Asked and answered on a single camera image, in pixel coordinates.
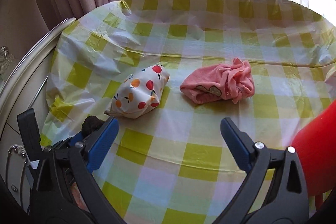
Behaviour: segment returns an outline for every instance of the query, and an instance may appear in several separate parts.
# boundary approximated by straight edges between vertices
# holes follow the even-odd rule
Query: red plastic container
[[[295,136],[308,195],[316,196],[336,186],[336,100]]]

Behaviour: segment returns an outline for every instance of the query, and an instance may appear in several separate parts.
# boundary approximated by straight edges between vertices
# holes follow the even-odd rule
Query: white pouch
[[[135,119],[160,104],[169,73],[162,65],[143,69],[120,85],[105,114]]]

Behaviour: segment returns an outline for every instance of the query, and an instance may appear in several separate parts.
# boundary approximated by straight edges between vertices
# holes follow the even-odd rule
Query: checkered tablecloth
[[[196,68],[249,60],[255,95],[195,105],[179,90]],[[103,114],[118,86],[166,62],[161,104],[120,131],[94,177],[127,223],[211,223],[245,173],[219,132],[226,116],[255,141],[284,148],[336,97],[324,82],[336,59],[335,27],[288,0],[122,0],[64,30],[47,83],[42,145],[73,136]],[[272,172],[252,210],[261,205]]]

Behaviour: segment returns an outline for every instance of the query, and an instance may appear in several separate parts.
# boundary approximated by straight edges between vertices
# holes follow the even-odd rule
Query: pink fabric pouch
[[[196,104],[232,99],[239,100],[254,95],[251,65],[235,57],[232,65],[219,64],[202,67],[190,74],[180,90]]]

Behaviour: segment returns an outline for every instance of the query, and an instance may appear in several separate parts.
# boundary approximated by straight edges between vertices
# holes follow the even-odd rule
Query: black fuzzy object
[[[104,124],[104,121],[98,119],[96,116],[88,116],[82,124],[82,136],[83,138],[90,135],[93,131],[96,131]]]

